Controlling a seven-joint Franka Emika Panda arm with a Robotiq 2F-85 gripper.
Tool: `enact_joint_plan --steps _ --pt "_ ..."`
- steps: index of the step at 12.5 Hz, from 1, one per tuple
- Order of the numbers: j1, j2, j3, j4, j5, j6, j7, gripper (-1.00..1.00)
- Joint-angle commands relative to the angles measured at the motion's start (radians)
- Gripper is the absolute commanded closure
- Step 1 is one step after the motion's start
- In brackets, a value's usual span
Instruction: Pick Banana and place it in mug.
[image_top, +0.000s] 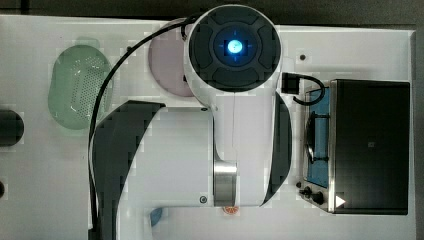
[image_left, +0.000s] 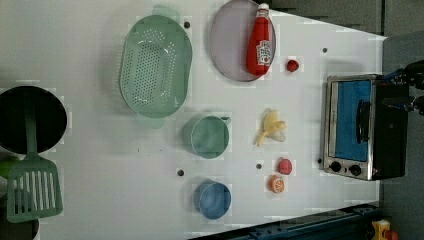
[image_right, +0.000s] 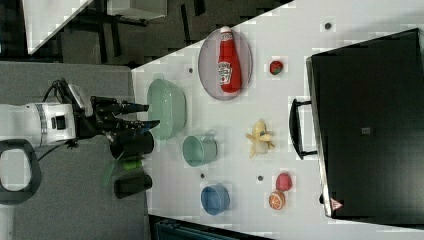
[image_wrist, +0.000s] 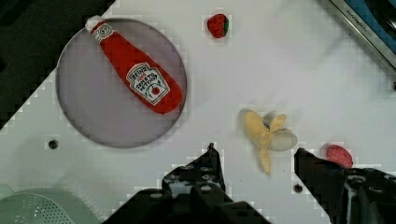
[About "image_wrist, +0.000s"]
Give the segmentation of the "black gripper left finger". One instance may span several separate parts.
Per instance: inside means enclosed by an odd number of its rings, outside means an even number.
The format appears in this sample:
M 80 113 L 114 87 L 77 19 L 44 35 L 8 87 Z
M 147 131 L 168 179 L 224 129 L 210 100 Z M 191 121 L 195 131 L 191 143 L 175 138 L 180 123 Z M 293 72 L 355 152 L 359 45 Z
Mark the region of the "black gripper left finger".
M 165 175 L 162 189 L 170 191 L 176 198 L 179 194 L 189 194 L 197 184 L 214 184 L 222 190 L 226 189 L 219 152 L 214 143 L 210 143 L 199 158 Z

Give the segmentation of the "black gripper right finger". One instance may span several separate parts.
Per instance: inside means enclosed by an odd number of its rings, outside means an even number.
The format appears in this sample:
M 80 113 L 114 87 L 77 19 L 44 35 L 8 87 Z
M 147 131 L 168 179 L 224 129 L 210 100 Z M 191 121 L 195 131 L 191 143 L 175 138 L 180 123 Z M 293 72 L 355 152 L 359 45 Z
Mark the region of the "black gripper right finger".
M 331 224 L 396 224 L 395 176 L 375 168 L 344 168 L 300 148 L 294 173 Z

